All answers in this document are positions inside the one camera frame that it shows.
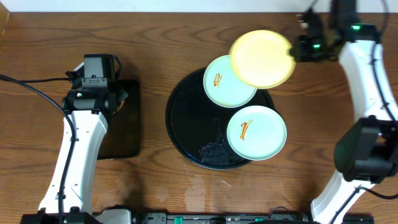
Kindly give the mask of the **orange green sponge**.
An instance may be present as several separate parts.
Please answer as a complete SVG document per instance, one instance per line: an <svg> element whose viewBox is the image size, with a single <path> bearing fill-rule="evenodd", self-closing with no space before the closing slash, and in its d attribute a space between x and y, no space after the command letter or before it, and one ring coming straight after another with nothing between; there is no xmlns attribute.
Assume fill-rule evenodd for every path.
<svg viewBox="0 0 398 224"><path fill-rule="evenodd" d="M124 100L121 102L121 104L118 106L118 109L117 109L117 112L123 107L123 105L124 105Z"/></svg>

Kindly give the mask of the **yellow plate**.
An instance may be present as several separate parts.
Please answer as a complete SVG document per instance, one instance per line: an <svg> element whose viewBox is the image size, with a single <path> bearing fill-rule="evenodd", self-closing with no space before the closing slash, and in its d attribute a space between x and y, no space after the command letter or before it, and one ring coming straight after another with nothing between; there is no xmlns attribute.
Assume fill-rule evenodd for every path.
<svg viewBox="0 0 398 224"><path fill-rule="evenodd" d="M293 74L295 59L289 54L292 44L271 30L254 30L237 38L229 49L234 74L257 89L283 84Z"/></svg>

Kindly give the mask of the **light green plate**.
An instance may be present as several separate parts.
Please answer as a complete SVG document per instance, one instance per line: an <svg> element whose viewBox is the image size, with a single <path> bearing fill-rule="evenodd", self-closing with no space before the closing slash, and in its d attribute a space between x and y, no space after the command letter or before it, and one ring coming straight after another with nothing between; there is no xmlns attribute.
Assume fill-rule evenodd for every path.
<svg viewBox="0 0 398 224"><path fill-rule="evenodd" d="M225 108L236 108L249 102L257 89L243 83L233 72L231 56L223 55L205 70L203 87L208 98Z"/></svg>
<svg viewBox="0 0 398 224"><path fill-rule="evenodd" d="M237 155L262 161L280 152L287 140L287 128L282 117L273 109L247 106L231 117L226 137Z"/></svg>

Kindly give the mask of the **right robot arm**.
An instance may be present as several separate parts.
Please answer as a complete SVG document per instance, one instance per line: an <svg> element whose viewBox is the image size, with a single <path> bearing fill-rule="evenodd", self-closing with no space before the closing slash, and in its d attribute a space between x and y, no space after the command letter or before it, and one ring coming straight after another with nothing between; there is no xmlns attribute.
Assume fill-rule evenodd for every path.
<svg viewBox="0 0 398 224"><path fill-rule="evenodd" d="M335 171L311 202L314 223L343 223L364 193L397 174L397 103L383 62L381 27L361 22L356 1L332 0L327 36L312 6L299 21L305 34L290 49L296 62L337 61L346 75L354 108L354 124L336 143Z"/></svg>

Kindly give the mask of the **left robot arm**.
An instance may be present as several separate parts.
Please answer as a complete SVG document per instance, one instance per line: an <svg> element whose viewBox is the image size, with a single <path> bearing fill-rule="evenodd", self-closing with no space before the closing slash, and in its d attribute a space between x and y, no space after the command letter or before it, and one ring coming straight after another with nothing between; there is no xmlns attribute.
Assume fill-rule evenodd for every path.
<svg viewBox="0 0 398 224"><path fill-rule="evenodd" d="M119 58L86 54L74 71L67 72L71 90L59 106L63 114L62 146L55 171L37 213L22 223L101 223L111 216L93 216L92 185L102 140L112 115L128 97L118 78Z"/></svg>

